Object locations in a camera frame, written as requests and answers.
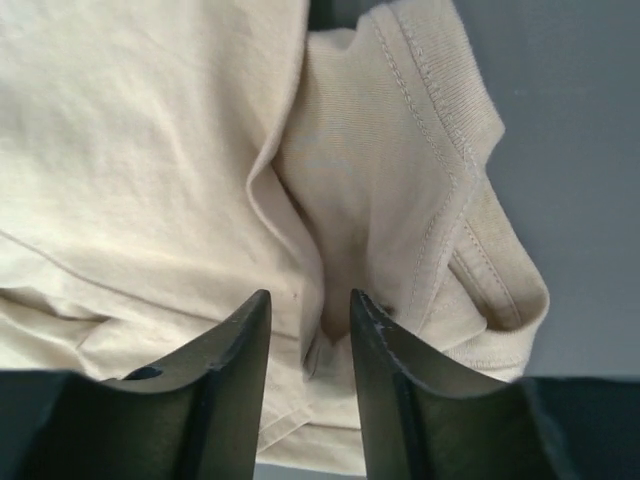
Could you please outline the beige t shirt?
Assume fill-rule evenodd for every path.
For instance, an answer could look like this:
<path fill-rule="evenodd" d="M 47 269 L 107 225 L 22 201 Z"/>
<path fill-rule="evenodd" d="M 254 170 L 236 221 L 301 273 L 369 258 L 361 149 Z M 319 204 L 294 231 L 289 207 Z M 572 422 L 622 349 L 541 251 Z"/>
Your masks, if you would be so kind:
<path fill-rule="evenodd" d="M 486 174 L 503 123 L 449 1 L 1 5 L 1 364 L 123 376 L 254 291 L 257 458 L 365 470 L 349 297 L 519 377 L 548 290 Z"/>

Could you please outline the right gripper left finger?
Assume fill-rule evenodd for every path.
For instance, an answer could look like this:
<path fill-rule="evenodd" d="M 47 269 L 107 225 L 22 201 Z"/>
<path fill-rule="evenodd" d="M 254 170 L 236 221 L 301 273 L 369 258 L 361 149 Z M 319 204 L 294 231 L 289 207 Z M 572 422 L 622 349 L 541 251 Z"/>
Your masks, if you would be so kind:
<path fill-rule="evenodd" d="M 219 325 L 121 380 L 1 374 L 5 479 L 249 479 L 271 332 L 255 292 Z"/>

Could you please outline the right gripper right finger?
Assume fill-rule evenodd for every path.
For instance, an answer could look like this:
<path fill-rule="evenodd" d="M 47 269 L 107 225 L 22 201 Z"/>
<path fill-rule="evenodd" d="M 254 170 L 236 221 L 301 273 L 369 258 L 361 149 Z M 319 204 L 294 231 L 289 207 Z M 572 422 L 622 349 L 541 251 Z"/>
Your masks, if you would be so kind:
<path fill-rule="evenodd" d="M 364 292 L 351 345 L 370 479 L 635 479 L 639 383 L 505 383 L 448 358 Z"/>

